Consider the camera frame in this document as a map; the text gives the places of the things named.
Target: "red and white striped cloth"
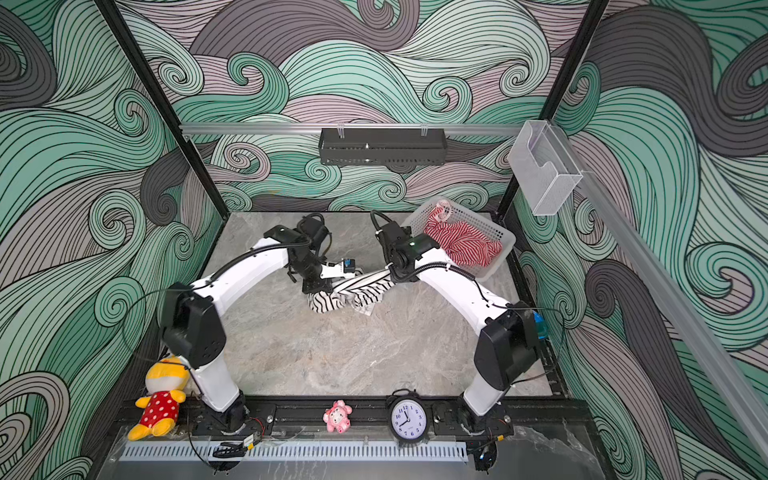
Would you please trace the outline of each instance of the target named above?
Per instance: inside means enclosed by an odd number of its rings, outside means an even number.
[[[488,266],[502,251],[502,243],[489,240],[466,222],[446,223],[444,207],[438,205],[429,214],[424,233],[435,239],[457,265]]]

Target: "laundry basket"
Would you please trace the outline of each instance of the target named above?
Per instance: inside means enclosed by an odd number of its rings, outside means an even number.
[[[488,266],[459,265],[462,269],[467,270],[472,275],[474,275],[478,281],[487,280],[496,271],[496,269],[498,269],[499,265],[504,263],[507,255],[509,255],[509,252],[511,252],[512,247],[515,245],[515,235],[512,234],[512,232],[509,230],[502,228],[500,225],[493,223],[490,219],[485,218],[480,214],[476,214],[472,210],[462,207],[456,202],[452,202],[444,197],[430,198],[408,218],[406,218],[406,221],[404,221],[402,224],[411,227],[411,235],[415,237],[420,233],[424,233],[424,227],[426,227],[429,214],[435,209],[438,201],[440,200],[447,200],[450,202],[452,207],[451,216],[448,217],[446,223],[465,221],[466,223],[472,225],[474,228],[483,232],[483,234],[489,240],[498,240],[502,243],[502,251],[499,253],[499,255],[497,255],[495,259],[491,261]]]

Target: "wave pattern wallpaper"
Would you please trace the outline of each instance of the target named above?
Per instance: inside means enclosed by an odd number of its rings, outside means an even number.
[[[643,0],[621,0],[614,9]],[[536,118],[585,0],[118,0],[182,122],[505,123]],[[449,140],[394,173],[319,162],[317,136],[196,139],[231,210],[492,210],[514,138]]]
[[[768,5],[653,0],[598,27],[556,121],[768,399]],[[515,198],[521,265],[620,478],[768,478],[707,375],[576,190]]]
[[[221,221],[92,0],[0,2],[0,477],[86,476]]]

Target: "clock face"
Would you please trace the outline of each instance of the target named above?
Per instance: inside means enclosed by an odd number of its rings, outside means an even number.
[[[405,440],[420,439],[427,430],[427,415],[422,406],[410,399],[400,400],[392,409],[392,429]]]

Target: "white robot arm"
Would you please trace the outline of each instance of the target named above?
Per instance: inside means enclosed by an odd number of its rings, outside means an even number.
[[[303,226],[300,223],[296,229],[274,227],[251,253],[234,259],[191,286],[173,286],[166,295],[161,337],[171,352],[189,367],[203,401],[210,407],[222,432],[239,431],[246,418],[243,394],[231,379],[221,355],[226,335],[220,318],[227,309],[264,277],[285,266],[301,275],[304,293],[330,291],[328,276],[354,275],[354,263],[343,262],[341,268],[329,266],[312,252],[319,249],[328,231],[318,220],[306,218]],[[394,225],[384,227],[385,233],[404,232],[396,223],[391,223]],[[477,284],[473,276],[457,273],[461,269],[452,264],[431,238],[421,235],[413,242],[400,241],[410,240],[408,234],[405,237],[392,242],[389,255],[385,250],[388,261],[394,255],[399,256],[397,267],[394,261],[389,264],[393,281],[418,278],[426,282],[465,317],[479,337],[475,351],[478,373],[463,394],[468,416],[472,417],[467,418],[467,423],[471,424],[472,419],[476,421],[484,416],[504,395],[510,382],[536,360],[538,336],[532,311],[529,316],[512,313],[519,309],[510,309],[506,299]],[[187,291],[178,293],[183,287]]]

